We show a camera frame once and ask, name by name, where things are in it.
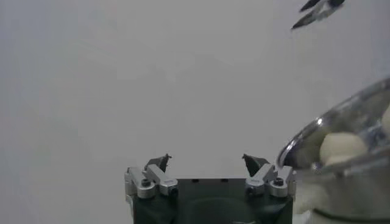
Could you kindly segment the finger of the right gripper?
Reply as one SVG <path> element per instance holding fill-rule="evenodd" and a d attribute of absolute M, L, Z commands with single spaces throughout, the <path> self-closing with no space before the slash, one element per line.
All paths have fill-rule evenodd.
<path fill-rule="evenodd" d="M 299 10 L 299 12 L 304 12 L 307 10 L 311 10 L 312 12 L 316 12 L 322 8 L 322 0 L 308 0 Z"/>
<path fill-rule="evenodd" d="M 322 8 L 316 12 L 308 10 L 308 13 L 301 17 L 291 30 L 299 29 L 310 25 L 313 22 L 328 18 L 331 14 L 339 9 L 339 0 L 322 0 Z"/>

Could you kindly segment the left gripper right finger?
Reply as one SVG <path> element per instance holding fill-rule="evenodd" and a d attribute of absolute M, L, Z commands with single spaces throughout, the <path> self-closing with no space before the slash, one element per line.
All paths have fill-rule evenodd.
<path fill-rule="evenodd" d="M 248 195 L 269 194 L 272 197 L 285 198 L 296 196 L 296 171 L 290 166 L 277 168 L 264 158 L 243 155 L 249 177 L 245 180 Z"/>

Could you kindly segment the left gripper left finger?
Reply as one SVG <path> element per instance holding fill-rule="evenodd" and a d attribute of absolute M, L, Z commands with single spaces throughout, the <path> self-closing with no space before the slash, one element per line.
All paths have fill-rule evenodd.
<path fill-rule="evenodd" d="M 143 169 L 128 167 L 124 173 L 126 199 L 132 197 L 150 199 L 157 194 L 175 198 L 179 194 L 179 182 L 166 174 L 168 161 L 172 156 L 166 154 L 150 159 Z"/>

